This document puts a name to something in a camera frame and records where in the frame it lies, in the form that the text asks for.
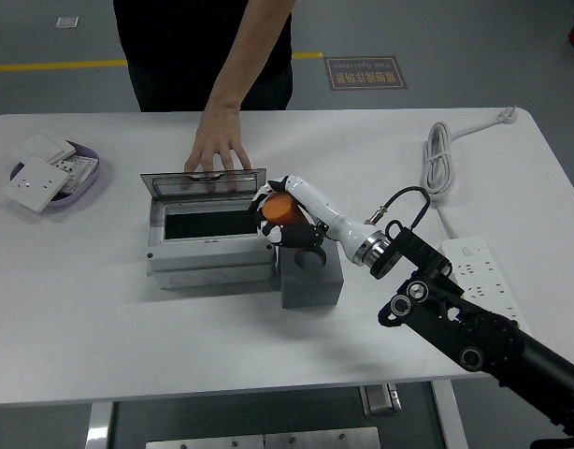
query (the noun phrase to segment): white electrical outlet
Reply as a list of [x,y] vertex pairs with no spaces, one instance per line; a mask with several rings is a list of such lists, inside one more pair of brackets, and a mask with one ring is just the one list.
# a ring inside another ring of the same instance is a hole
[[15,145],[10,152],[23,164],[26,164],[32,156],[54,164],[73,154],[75,148],[54,131],[46,128]]
[[71,161],[59,161],[56,164],[53,164],[55,167],[57,167],[59,170],[64,170],[67,173],[71,173],[73,174],[73,166],[75,165],[75,163],[71,162]]
[[501,270],[480,237],[446,240],[441,252],[452,262],[453,280],[465,290],[464,299],[487,311],[518,322],[530,333]]
[[30,157],[27,164],[3,189],[3,194],[31,210],[41,212],[71,175],[66,171]]
[[77,156],[72,155],[68,159],[61,161],[59,164],[72,164],[71,169],[66,170],[71,173],[71,177],[67,180],[65,185],[61,188],[61,192],[64,194],[73,194],[80,186],[88,179],[88,177],[96,170],[98,165],[98,160],[92,157]]

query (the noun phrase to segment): transparent cover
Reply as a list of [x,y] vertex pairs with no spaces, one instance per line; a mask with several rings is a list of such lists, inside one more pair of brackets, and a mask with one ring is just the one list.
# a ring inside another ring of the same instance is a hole
[[254,196],[266,182],[266,170],[151,173],[141,179],[156,201],[210,200]]

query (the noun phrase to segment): robotic arm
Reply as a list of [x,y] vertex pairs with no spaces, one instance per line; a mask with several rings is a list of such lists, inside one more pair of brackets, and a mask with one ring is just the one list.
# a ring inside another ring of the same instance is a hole
[[[412,190],[423,193],[426,204],[410,228],[392,221],[384,232],[378,229],[376,224],[387,208]],[[275,192],[289,193],[313,224],[270,223],[260,207]],[[261,232],[273,244],[301,248],[316,247],[324,237],[337,240],[346,257],[358,266],[368,266],[376,279],[402,256],[407,258],[417,269],[380,311],[380,324],[406,324],[463,369],[491,374],[555,425],[562,425],[574,446],[574,365],[525,334],[516,322],[461,298],[464,290],[450,279],[451,262],[412,232],[429,204],[424,189],[410,187],[360,223],[309,183],[288,176],[269,181],[253,199],[251,211],[256,211]],[[399,232],[392,238],[394,225]]]

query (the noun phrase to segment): black cable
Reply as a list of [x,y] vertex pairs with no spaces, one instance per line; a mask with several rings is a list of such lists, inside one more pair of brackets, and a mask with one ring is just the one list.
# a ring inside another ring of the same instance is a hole
[[[414,219],[413,223],[411,224],[411,226],[409,227],[409,230],[413,230],[414,227],[416,227],[418,225],[418,223],[422,220],[422,218],[424,218],[426,212],[428,211],[428,208],[430,207],[430,196],[428,195],[428,193],[426,192],[426,189],[424,189],[423,187],[417,187],[417,186],[411,186],[411,187],[406,187],[405,189],[401,189],[399,192],[397,192],[395,195],[391,196],[391,198],[389,199],[389,201],[387,201],[384,206],[382,207],[383,210],[386,212],[387,209],[389,209],[389,207],[395,203],[395,201],[402,196],[403,194],[406,194],[407,192],[420,192],[425,200],[425,204],[422,207],[422,209],[420,210],[420,212],[418,212],[418,215],[416,215],[416,218]],[[385,228],[385,235],[387,236],[387,239],[391,240],[391,237],[389,236],[389,228],[394,225],[397,224],[399,225],[399,227],[401,227],[401,223],[398,222],[397,220],[393,220],[391,221],[387,227]]]

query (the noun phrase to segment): black shirt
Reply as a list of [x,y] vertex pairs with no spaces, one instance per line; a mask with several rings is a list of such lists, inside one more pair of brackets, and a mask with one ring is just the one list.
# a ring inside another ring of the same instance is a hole
[[[211,88],[231,50],[248,0],[114,0],[125,56],[161,73],[196,77]],[[291,16],[256,82],[291,62]]]

